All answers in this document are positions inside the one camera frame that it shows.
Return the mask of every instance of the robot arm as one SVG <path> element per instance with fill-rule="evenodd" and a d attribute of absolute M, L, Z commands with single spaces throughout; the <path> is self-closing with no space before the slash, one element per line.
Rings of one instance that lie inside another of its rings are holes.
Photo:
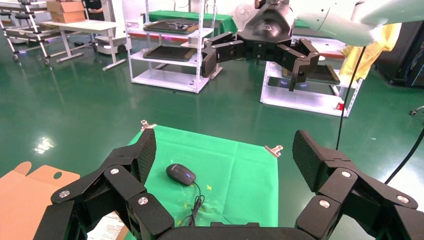
<path fill-rule="evenodd" d="M 204 43 L 202 76 L 208 77 L 218 63 L 239 58 L 276 62 L 291 72 L 289 91 L 296 83 L 306 81 L 320 58 L 319 52 L 306 39 L 292 44 L 295 15 L 286 2 L 265 0 L 255 5 L 260 10 L 236 35 L 226 32 Z"/>
<path fill-rule="evenodd" d="M 297 19 L 353 46 L 368 46 L 387 24 L 424 20 L 422 0 L 291 0 Z"/>

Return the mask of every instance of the epoxy floor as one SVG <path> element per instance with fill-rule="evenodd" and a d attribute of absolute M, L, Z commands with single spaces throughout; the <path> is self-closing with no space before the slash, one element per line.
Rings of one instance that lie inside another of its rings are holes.
<path fill-rule="evenodd" d="M 86 38 L 71 39 L 85 41 Z M 133 40 L 134 50 L 145 46 Z M 41 165 L 86 175 L 97 169 L 110 151 L 126 145 L 140 130 L 140 121 L 199 134 L 259 145 L 283 145 L 279 158 L 280 199 L 313 196 L 294 165 L 292 143 L 296 130 L 308 130 L 325 147 L 336 145 L 339 118 L 260 103 L 265 65 L 254 61 L 223 63 L 224 70 L 200 94 L 131 84 L 129 65 L 106 72 L 112 62 L 92 49 L 84 56 L 49 67 L 29 51 L 12 60 L 7 42 L 0 37 L 0 176 L 19 163 Z M 50 43 L 49 50 L 63 49 Z M 180 66 L 166 67 L 181 71 Z M 134 74 L 147 69 L 133 64 Z M 371 72 L 359 91 L 348 119 L 344 120 L 340 150 L 366 174 L 384 181 L 407 155 L 423 128 L 424 114 L 409 111 L 424 105 L 422 89 L 389 85 Z M 54 146 L 40 154 L 38 146 L 49 139 Z M 424 210 L 424 147 L 390 185 L 413 196 Z M 298 194 L 286 195 L 285 192 Z M 280 206 L 280 226 L 292 227 L 287 215 L 299 208 Z"/>

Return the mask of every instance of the green tablecloth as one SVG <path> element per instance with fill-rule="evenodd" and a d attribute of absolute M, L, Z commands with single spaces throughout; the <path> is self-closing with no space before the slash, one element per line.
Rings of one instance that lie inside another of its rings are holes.
<path fill-rule="evenodd" d="M 151 11 L 149 12 L 150 22 L 156 22 L 162 19 L 188 19 L 188 20 L 199 20 L 199 13 L 196 12 L 184 12 L 184 11 Z M 212 21 L 214 18 L 213 14 L 205 14 L 205 21 Z M 220 33 L 225 32 L 237 32 L 236 23 L 233 17 L 230 15 L 217 14 L 215 17 L 215 25 L 219 26 Z"/>
<path fill-rule="evenodd" d="M 205 195 L 196 217 L 198 226 L 209 226 L 211 222 L 278 226 L 277 160 L 263 146 L 164 126 L 154 130 L 156 159 L 146 188 L 172 215 L 175 225 L 191 213 L 199 194 L 197 187 L 183 186 L 168 178 L 166 168 L 179 163 L 196 174 L 195 181 Z M 135 238 L 128 234 L 125 239 Z"/>
<path fill-rule="evenodd" d="M 303 22 L 302 20 L 297 19 L 296 23 L 294 24 L 295 28 L 309 28 L 308 25 Z"/>

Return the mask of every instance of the black mouse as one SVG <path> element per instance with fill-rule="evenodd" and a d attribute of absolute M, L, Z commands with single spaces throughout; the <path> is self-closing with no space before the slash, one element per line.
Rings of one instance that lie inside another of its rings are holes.
<path fill-rule="evenodd" d="M 178 163 L 169 165 L 166 168 L 166 174 L 175 182 L 186 186 L 190 186 L 196 179 L 196 174 Z"/>

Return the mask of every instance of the cardboard box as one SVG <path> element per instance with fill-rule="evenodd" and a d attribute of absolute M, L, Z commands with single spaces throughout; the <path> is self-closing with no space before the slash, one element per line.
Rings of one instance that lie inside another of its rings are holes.
<path fill-rule="evenodd" d="M 86 20 L 81 1 L 47 1 L 47 10 L 53 22 L 68 24 Z"/>
<path fill-rule="evenodd" d="M 80 178 L 78 174 L 47 165 L 27 175 L 30 169 L 31 163 L 26 161 L 0 178 L 2 240 L 32 240 L 46 207 L 52 204 L 52 194 Z"/>

